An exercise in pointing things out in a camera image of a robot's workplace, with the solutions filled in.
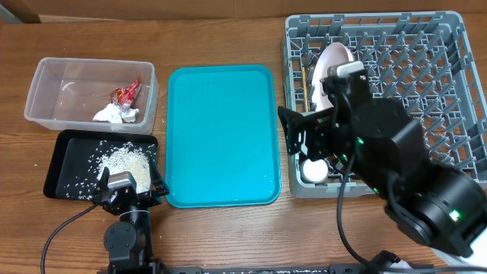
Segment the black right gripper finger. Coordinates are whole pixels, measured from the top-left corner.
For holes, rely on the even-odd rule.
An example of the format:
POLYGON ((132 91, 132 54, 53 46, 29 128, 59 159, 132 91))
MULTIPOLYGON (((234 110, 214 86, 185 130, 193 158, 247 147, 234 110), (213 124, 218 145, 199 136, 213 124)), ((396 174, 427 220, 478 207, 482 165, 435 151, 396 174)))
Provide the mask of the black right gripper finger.
POLYGON ((301 146, 304 143, 304 130, 288 127, 285 131, 285 141, 290 155, 299 153, 301 151, 301 146))
POLYGON ((304 116, 301 113, 283 106, 278 106, 278 116, 284 133, 299 133, 304 131, 304 116))

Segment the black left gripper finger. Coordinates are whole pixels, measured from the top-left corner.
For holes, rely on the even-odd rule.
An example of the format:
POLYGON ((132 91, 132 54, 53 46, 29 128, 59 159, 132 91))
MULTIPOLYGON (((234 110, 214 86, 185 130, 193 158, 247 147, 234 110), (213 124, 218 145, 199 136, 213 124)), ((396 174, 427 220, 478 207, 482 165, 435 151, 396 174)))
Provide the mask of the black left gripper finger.
POLYGON ((161 176, 155 159, 150 158, 150 176, 151 176, 151 185, 154 187, 154 191, 156 192, 157 196, 166 196, 169 194, 169 188, 164 181, 164 178, 161 176))
POLYGON ((97 185, 97 190, 102 195, 108 189, 108 180, 110 178, 110 169, 105 167, 102 172, 102 176, 97 185))

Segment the white paper cup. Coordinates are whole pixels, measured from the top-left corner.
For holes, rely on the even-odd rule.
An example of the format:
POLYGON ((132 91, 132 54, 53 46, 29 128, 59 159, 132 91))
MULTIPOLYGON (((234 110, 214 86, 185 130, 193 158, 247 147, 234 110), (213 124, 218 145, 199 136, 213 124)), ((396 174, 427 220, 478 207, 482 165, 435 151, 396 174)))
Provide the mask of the white paper cup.
POLYGON ((301 163, 300 173, 305 183, 323 183, 328 177, 329 168, 323 159, 316 161, 307 159, 301 163))

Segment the wooden chopstick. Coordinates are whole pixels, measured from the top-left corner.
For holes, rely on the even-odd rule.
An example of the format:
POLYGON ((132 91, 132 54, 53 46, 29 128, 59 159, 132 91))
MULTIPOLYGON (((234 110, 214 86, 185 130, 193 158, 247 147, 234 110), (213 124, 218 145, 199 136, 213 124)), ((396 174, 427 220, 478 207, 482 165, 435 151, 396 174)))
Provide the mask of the wooden chopstick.
POLYGON ((301 67, 301 78, 302 78, 303 94, 304 94, 304 111, 309 112, 309 100, 308 100, 308 92, 307 92, 307 76, 306 76, 306 68, 304 66, 301 67))

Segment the white tissue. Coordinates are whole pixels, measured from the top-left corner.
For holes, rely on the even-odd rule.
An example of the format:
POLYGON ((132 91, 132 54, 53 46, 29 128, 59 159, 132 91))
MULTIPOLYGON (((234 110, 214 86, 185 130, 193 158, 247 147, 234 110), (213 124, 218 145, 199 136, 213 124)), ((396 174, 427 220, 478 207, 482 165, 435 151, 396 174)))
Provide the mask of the white tissue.
POLYGON ((138 113, 139 109, 132 109, 128 104, 120 106, 115 103, 110 103, 94 115, 93 121, 115 124, 133 123, 135 122, 138 113))

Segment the white round plate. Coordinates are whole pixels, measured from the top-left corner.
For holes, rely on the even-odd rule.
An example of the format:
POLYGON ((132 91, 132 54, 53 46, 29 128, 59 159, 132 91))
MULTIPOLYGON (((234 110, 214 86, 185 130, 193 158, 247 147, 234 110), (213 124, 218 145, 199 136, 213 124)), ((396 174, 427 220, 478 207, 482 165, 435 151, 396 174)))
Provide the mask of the white round plate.
POLYGON ((329 68, 346 62, 352 62, 353 60, 354 57, 351 51, 342 43, 331 43, 322 51, 314 67, 311 81, 313 88, 311 103, 315 111, 326 110, 333 106, 324 92, 323 83, 321 82, 322 79, 329 76, 329 68))

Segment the red snack wrapper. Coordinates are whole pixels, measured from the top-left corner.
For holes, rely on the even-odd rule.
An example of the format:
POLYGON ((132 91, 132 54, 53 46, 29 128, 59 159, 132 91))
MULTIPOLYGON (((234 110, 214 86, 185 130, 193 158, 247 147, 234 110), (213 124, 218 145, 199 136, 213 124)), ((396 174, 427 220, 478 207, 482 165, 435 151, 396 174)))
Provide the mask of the red snack wrapper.
POLYGON ((115 90, 111 91, 111 103, 117 105, 118 107, 130 107, 138 96, 140 88, 141 82, 139 79, 136 79, 130 84, 130 86, 126 88, 116 88, 115 90))

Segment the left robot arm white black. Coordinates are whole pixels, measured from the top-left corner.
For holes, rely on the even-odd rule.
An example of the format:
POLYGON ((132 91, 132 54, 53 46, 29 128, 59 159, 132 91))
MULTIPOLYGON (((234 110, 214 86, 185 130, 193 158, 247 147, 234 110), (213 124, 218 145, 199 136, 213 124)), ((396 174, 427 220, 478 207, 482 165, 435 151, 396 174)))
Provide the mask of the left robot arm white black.
POLYGON ((148 162, 149 190, 138 193, 137 183, 128 171, 103 173, 93 193, 93 203, 119 218, 106 229, 103 245, 109 254, 108 273, 168 273, 161 260, 155 259, 152 246, 149 209, 159 206, 169 193, 167 184, 153 158, 148 162))

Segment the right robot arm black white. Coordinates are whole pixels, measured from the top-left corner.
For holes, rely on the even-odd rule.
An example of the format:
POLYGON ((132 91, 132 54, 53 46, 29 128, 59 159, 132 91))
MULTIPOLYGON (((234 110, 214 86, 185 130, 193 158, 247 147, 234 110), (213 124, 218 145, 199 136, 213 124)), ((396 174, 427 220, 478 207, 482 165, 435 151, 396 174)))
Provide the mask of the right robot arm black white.
POLYGON ((392 97, 372 96, 365 70, 322 80, 332 108, 307 116, 278 108, 289 155, 333 155, 381 199, 417 244, 470 257, 486 230, 486 194, 470 176, 432 161, 422 125, 392 97))

